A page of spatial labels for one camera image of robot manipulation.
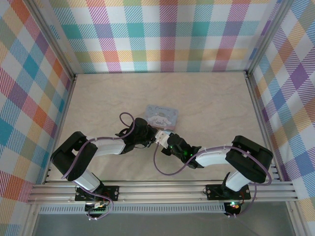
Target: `plaid wallpaper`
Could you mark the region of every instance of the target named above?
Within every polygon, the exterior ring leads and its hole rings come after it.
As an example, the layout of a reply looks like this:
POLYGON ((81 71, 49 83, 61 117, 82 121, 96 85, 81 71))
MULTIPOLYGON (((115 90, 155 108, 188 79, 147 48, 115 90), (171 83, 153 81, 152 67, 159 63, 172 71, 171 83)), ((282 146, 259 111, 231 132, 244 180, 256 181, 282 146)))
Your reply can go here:
POLYGON ((254 73, 286 179, 315 235, 315 0, 295 0, 254 73))
POLYGON ((271 12, 271 14, 270 14, 270 16, 269 16, 266 25, 265 25, 264 29, 262 30, 262 32, 261 32, 261 34, 260 34, 260 36, 259 36, 259 39, 257 40, 257 43, 256 43, 256 45, 255 45, 254 50, 252 51, 252 54, 251 54, 251 56, 250 56, 250 58, 249 58, 249 60, 248 60, 248 63, 247 63, 247 65, 246 65, 245 70, 248 70, 249 66, 251 65, 252 60, 253 60, 253 58, 255 57, 255 55, 256 55, 256 53, 257 53, 257 51, 258 51, 258 49, 259 49, 259 46, 260 46, 260 44, 261 44, 261 42, 262 42, 262 40, 263 40, 263 38, 264 38, 264 36, 265 36, 265 34, 268 32, 268 30, 269 30, 269 28, 270 28, 270 25, 271 25, 272 21, 274 20, 276 14, 277 14, 277 12, 278 12, 278 10, 279 10, 279 8, 280 8, 280 5, 281 5, 282 1, 283 1, 283 0, 277 0, 277 3, 276 3, 276 5, 274 6, 274 9, 272 10, 272 12, 271 12))
POLYGON ((36 2, 78 73, 243 71, 280 4, 280 0, 36 2))
POLYGON ((22 0, 0 0, 0 236, 43 177, 70 79, 22 0))

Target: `aluminum frame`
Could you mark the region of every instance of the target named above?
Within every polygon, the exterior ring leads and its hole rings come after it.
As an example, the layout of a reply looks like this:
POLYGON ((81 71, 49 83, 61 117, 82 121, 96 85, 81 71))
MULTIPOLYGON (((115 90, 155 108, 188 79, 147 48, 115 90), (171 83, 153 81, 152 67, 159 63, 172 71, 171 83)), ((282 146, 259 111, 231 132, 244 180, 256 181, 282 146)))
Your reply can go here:
MULTIPOLYGON (((106 181, 104 185, 118 185, 119 198, 116 204, 179 204, 217 203, 228 200, 208 201, 202 192, 207 184, 222 184, 222 181, 177 180, 177 181, 106 181)), ((29 197, 29 204, 78 204, 74 201, 75 184, 68 181, 51 181, 35 185, 29 197)), ((291 182, 273 181, 269 186, 258 186, 258 202, 294 202, 297 195, 291 182)))
MULTIPOLYGON (((249 75, 247 72, 244 72, 245 80, 248 86, 248 90, 251 96, 252 105, 254 107, 259 128, 262 134, 262 137, 264 139, 265 145, 268 149, 272 151, 274 154, 273 163, 276 165, 276 169, 278 170, 279 180, 284 181, 287 180, 287 178, 283 175, 282 169, 280 167, 280 164, 278 163, 277 159, 275 158, 275 150, 273 146, 271 145, 271 139, 269 136, 269 133, 267 131, 267 126, 263 118, 263 114, 261 112, 261 109, 259 108, 258 98, 254 92, 254 87, 251 83, 251 78, 253 78, 253 75, 249 75)), ((286 202, 286 206, 291 218, 291 222, 293 224, 294 230, 297 235, 299 236, 310 236, 312 235, 310 232, 310 229, 307 225, 307 221, 305 219, 304 214, 302 213, 302 209, 300 206, 300 203, 298 201, 295 202, 286 202)))

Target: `black mounting plate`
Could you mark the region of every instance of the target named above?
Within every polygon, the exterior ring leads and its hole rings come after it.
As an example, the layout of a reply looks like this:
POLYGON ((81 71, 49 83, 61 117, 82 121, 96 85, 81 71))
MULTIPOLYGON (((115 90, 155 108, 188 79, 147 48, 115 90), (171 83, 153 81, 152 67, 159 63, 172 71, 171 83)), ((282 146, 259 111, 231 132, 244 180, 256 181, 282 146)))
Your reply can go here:
MULTIPOLYGON (((118 201, 119 196, 119 186, 104 186, 104 191, 101 195, 105 197, 109 197, 114 202, 118 201)), ((74 200, 76 202, 90 202, 90 200, 84 195, 85 192, 82 191, 81 193, 76 193, 74 200)))
POLYGON ((205 194, 207 194, 208 200, 242 200, 243 198, 244 200, 251 199, 251 193, 248 185, 243 186, 243 188, 241 188, 241 190, 238 192, 231 192, 227 198, 223 195, 221 184, 208 184, 206 185, 205 194))

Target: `cartoon print box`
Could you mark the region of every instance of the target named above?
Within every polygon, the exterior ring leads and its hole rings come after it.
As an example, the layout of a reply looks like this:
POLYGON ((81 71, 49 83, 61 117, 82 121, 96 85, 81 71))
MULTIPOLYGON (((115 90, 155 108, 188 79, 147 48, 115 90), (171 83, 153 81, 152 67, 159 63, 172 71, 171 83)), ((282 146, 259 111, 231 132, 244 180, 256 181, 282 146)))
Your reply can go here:
POLYGON ((145 113, 148 124, 160 129, 174 130, 177 117, 178 110, 155 105, 148 105, 145 113))

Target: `marble table surface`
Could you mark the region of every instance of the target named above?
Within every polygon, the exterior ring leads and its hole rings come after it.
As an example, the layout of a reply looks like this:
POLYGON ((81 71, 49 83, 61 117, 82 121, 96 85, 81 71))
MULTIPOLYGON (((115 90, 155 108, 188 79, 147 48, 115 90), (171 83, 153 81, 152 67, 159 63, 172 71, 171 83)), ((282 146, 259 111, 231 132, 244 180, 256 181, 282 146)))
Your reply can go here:
MULTIPOLYGON (((178 109, 174 132, 192 146, 221 146, 236 135, 263 145, 242 72, 79 75, 59 144, 75 131, 93 137, 113 136, 125 128, 119 120, 121 112, 143 117, 148 104, 178 109)), ((127 116, 124 120, 131 123, 127 116)), ((153 165, 155 147, 95 157, 88 169, 101 180, 222 180, 234 170, 229 165, 213 165, 163 176, 153 165)), ((158 152, 157 165, 172 173, 183 164, 175 156, 158 152)), ((49 180, 62 176, 54 166, 49 175, 49 180)))

